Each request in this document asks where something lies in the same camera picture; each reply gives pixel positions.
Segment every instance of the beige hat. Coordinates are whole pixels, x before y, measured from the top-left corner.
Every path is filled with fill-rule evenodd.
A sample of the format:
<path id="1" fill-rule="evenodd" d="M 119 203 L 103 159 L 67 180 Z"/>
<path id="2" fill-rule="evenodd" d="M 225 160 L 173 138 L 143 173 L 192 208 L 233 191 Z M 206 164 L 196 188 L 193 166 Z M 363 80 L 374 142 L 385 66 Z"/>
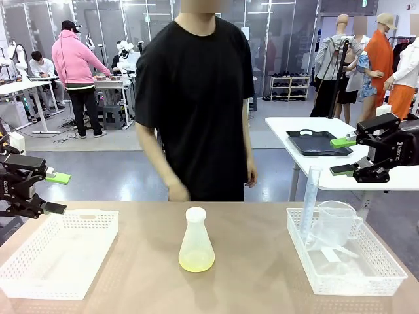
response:
<path id="1" fill-rule="evenodd" d="M 397 27 L 394 26 L 394 16 L 388 13 L 382 13 L 378 15 L 377 23 L 384 24 L 390 29 L 397 29 Z"/>

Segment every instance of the white plastic basket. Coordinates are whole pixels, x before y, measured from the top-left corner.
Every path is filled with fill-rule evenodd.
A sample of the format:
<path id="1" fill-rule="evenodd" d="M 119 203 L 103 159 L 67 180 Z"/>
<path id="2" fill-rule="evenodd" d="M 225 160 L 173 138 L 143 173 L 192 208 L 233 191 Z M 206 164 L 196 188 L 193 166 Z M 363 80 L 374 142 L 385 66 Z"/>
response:
<path id="1" fill-rule="evenodd" d="M 9 298 L 82 300 L 118 233 L 118 211 L 50 215 L 1 266 Z"/>
<path id="2" fill-rule="evenodd" d="M 306 250 L 299 234 L 301 214 L 301 208 L 288 208 L 287 228 L 314 294 L 393 296 L 403 280 L 407 278 L 403 268 L 366 225 L 363 225 L 358 231 L 357 240 L 350 241 L 350 248 L 360 256 L 357 263 L 361 264 L 365 274 L 327 275 L 318 273 L 312 260 L 315 253 Z M 315 211 L 313 221 L 318 219 L 318 215 L 319 212 Z"/>

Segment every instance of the black tray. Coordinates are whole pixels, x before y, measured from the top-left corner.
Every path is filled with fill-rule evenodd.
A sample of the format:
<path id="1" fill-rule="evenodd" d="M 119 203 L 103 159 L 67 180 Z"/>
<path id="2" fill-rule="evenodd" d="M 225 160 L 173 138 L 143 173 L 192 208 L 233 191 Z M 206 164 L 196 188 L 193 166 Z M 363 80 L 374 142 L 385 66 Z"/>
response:
<path id="1" fill-rule="evenodd" d="M 347 156 L 353 153 L 348 147 L 333 148 L 330 140 L 336 139 L 329 132 L 315 132 L 310 129 L 288 131 L 290 140 L 304 156 Z"/>

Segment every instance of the plastic tray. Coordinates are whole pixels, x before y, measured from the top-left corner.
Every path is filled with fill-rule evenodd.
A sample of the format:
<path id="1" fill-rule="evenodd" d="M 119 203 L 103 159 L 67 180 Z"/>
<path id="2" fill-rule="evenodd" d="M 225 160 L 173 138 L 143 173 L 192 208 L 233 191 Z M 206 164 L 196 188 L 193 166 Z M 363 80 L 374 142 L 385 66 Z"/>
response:
<path id="1" fill-rule="evenodd" d="M 51 214 L 1 266 L 9 298 L 82 300 L 118 233 L 118 211 Z"/>
<path id="2" fill-rule="evenodd" d="M 333 148 L 330 144 L 336 139 L 326 131 L 315 132 L 310 129 L 288 131 L 289 139 L 304 156 L 347 156 L 353 152 L 348 147 Z"/>
<path id="3" fill-rule="evenodd" d="M 357 240 L 345 248 L 360 258 L 345 259 L 345 275 L 339 274 L 343 262 L 328 263 L 320 251 L 308 252 L 301 240 L 299 225 L 302 209 L 287 209 L 287 228 L 314 294 L 334 296 L 393 296 L 407 274 L 375 235 L 363 225 Z M 319 212 L 314 212 L 313 221 Z"/>

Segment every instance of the yellow liquid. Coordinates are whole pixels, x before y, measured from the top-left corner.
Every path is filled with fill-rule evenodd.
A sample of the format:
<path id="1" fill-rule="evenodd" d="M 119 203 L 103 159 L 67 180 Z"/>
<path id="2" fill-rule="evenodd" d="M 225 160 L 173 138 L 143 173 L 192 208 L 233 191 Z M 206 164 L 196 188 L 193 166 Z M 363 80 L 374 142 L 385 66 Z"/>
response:
<path id="1" fill-rule="evenodd" d="M 179 256 L 179 264 L 181 264 L 184 270 L 191 273 L 206 271 L 213 266 L 214 262 L 215 257 L 212 254 L 202 251 L 191 251 Z"/>

